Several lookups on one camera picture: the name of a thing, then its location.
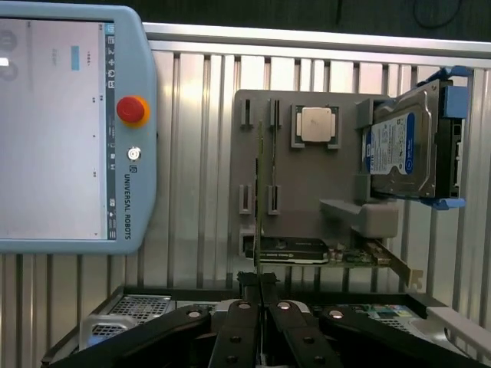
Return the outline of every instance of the aluminum rail wall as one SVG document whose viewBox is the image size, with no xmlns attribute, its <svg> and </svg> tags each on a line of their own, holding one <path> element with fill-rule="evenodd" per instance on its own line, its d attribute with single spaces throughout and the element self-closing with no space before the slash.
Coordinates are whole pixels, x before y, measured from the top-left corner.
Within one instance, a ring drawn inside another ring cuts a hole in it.
<svg viewBox="0 0 491 368">
<path fill-rule="evenodd" d="M 465 126 L 465 209 L 400 202 L 393 251 L 425 270 L 424 289 L 491 328 L 488 203 L 491 44 L 189 25 L 144 25 L 159 77 L 157 204 L 127 257 L 2 255 L 0 367 L 39 366 L 45 350 L 121 283 L 230 286 L 251 268 L 227 245 L 230 124 L 239 88 L 397 96 L 438 67 L 475 69 Z M 399 291 L 391 271 L 269 267 L 294 289 Z"/>
</svg>

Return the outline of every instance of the emergency stop button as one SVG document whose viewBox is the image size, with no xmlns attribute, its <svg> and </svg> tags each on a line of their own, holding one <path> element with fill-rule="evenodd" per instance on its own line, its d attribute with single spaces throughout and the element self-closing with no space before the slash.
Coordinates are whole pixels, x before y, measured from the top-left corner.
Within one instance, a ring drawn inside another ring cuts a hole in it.
<svg viewBox="0 0 491 368">
<path fill-rule="evenodd" d="M 130 127 L 141 127 L 150 115 L 148 103 L 138 96 L 126 96 L 119 100 L 116 105 L 119 118 Z"/>
</svg>

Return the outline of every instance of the blue hard drive label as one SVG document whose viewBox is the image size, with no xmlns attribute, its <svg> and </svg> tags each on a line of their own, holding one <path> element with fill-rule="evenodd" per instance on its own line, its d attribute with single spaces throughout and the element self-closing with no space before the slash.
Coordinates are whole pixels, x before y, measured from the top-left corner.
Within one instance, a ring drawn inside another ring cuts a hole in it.
<svg viewBox="0 0 491 368">
<path fill-rule="evenodd" d="M 393 168 L 408 175 L 414 168 L 413 113 L 374 124 L 363 140 L 363 158 L 372 175 L 387 175 Z"/>
</svg>

